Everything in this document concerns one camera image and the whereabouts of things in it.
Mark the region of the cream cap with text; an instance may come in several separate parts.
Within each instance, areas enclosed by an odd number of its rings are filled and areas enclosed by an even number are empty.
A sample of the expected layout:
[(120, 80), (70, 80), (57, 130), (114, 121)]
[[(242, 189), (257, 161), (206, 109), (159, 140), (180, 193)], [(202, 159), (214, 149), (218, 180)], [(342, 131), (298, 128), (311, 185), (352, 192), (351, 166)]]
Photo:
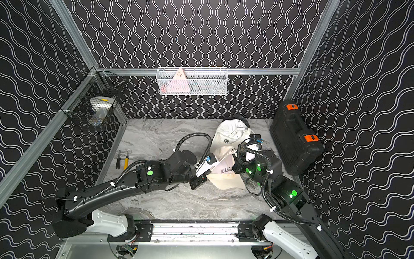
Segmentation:
[(232, 169), (236, 162), (233, 157), (236, 151), (236, 148), (230, 146), (223, 146), (214, 151), (218, 164), (210, 169), (211, 173), (207, 178), (220, 190), (245, 189), (242, 177)]

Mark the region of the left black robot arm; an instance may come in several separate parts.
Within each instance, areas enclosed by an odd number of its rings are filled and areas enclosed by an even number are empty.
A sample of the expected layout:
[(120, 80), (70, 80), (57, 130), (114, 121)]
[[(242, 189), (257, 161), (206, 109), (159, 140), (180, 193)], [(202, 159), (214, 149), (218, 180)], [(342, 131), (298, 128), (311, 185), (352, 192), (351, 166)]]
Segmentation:
[(171, 191), (189, 183), (196, 189), (204, 183), (204, 174), (196, 175), (201, 165), (196, 155), (181, 145), (190, 138), (205, 137), (208, 141), (204, 156), (208, 155), (212, 139), (206, 133), (192, 133), (183, 137), (167, 160), (138, 160), (130, 164), (116, 179), (80, 191), (61, 188), (56, 196), (58, 212), (53, 218), (53, 229), (58, 237), (68, 238), (86, 232), (92, 225), (92, 213), (99, 208), (130, 196), (153, 191)]

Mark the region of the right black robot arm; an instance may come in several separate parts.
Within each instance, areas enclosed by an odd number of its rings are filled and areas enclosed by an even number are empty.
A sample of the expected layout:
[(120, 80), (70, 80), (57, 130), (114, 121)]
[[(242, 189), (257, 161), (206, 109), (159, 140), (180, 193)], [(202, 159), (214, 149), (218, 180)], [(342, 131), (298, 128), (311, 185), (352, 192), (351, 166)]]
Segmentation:
[(254, 238), (280, 247), (295, 259), (349, 259), (350, 255), (324, 225), (308, 195), (299, 184), (283, 175), (281, 161), (272, 150), (262, 150), (262, 142), (256, 136), (242, 141), (235, 154), (234, 168), (259, 181), (260, 194), (270, 212), (295, 224), (307, 242), (282, 229), (265, 214), (252, 223)]

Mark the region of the white cap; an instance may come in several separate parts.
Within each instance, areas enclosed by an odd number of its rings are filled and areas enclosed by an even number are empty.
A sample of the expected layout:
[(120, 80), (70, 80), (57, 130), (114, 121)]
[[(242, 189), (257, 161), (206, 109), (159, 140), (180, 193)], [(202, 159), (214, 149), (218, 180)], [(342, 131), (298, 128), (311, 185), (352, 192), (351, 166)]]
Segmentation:
[(242, 141), (254, 134), (248, 120), (240, 114), (232, 114), (223, 119), (217, 127), (210, 151), (213, 153), (221, 147), (237, 148)]

